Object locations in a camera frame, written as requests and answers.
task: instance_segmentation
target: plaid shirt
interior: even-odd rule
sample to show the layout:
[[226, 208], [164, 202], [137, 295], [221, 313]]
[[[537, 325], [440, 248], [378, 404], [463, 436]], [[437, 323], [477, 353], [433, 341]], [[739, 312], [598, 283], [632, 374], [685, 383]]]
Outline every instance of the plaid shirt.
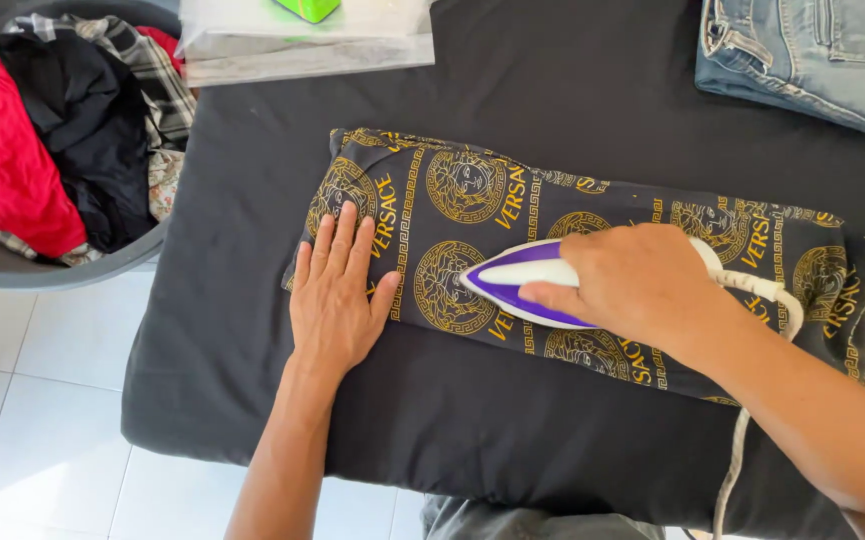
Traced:
[[87, 42], [95, 43], [122, 60], [132, 71], [142, 88], [142, 97], [149, 105], [149, 117], [159, 137], [151, 137], [150, 146], [179, 152], [186, 151], [196, 98], [173, 68], [170, 56], [151, 37], [142, 35], [126, 21], [114, 16], [86, 20], [74, 15], [58, 19], [33, 13], [9, 21], [4, 32], [31, 32], [44, 42], [56, 39], [56, 34], [73, 32]]

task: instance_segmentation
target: forearm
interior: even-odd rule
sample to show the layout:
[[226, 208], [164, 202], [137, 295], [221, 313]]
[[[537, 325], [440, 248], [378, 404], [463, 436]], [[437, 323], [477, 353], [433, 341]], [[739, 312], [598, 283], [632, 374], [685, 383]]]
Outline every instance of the forearm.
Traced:
[[312, 538], [339, 383], [304, 371], [295, 357], [286, 362], [226, 540]]
[[740, 308], [725, 313], [674, 355], [749, 409], [816, 488], [865, 514], [865, 388]]

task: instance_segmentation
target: gray basket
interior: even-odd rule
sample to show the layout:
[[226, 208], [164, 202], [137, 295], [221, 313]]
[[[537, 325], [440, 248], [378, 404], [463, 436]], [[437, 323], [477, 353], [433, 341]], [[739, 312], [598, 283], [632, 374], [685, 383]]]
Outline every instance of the gray basket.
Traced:
[[[142, 1], [127, 0], [39, 0], [21, 4], [0, 17], [0, 30], [9, 19], [37, 13], [58, 18], [72, 14], [84, 19], [116, 16], [133, 26], [152, 26], [179, 37], [181, 27], [175, 12]], [[73, 268], [37, 264], [0, 245], [0, 289], [28, 291], [75, 289], [95, 284], [132, 270], [159, 255], [166, 239], [166, 219], [139, 240], [107, 254], [96, 262]]]

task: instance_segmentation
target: hand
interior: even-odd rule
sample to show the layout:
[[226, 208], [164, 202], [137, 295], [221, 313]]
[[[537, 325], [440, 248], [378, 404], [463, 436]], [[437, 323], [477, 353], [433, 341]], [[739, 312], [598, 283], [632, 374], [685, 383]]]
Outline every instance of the hand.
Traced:
[[383, 276], [369, 301], [367, 272], [375, 223], [366, 216], [353, 243], [356, 216], [356, 205], [345, 202], [335, 238], [336, 220], [327, 213], [315, 247], [307, 242], [299, 246], [289, 301], [292, 358], [317, 376], [335, 376], [337, 384], [376, 344], [400, 280], [396, 272]]
[[714, 283], [689, 237], [672, 225], [570, 234], [559, 255], [575, 269], [579, 288], [527, 283], [519, 289], [523, 300], [670, 354], [685, 335], [714, 332], [710, 325], [728, 314], [749, 315]]

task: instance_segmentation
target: iron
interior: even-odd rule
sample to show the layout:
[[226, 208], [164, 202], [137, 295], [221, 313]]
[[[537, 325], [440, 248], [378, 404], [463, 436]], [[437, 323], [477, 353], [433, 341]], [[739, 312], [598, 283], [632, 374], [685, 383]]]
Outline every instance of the iron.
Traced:
[[[709, 244], [692, 237], [690, 242], [710, 272], [723, 270], [720, 258]], [[520, 286], [532, 282], [549, 282], [568, 288], [580, 286], [576, 270], [559, 257], [558, 239], [509, 248], [486, 262], [467, 268], [459, 279], [467, 289], [524, 321], [565, 330], [597, 328], [572, 315], [519, 298]]]

